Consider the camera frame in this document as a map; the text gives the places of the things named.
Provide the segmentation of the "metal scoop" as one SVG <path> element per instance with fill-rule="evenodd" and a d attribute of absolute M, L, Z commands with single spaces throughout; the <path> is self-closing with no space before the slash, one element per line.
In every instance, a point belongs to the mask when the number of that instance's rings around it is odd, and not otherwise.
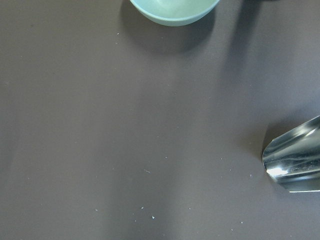
<path fill-rule="evenodd" d="M 320 191 L 320 117 L 273 139 L 262 153 L 266 173 L 290 193 Z"/>

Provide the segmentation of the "light green bowl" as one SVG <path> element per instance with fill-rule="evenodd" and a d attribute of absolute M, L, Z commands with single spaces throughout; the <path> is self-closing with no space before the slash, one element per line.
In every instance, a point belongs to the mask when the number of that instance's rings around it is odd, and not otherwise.
<path fill-rule="evenodd" d="M 132 0 L 130 3 L 154 23 L 180 27 L 206 16 L 219 0 Z"/>

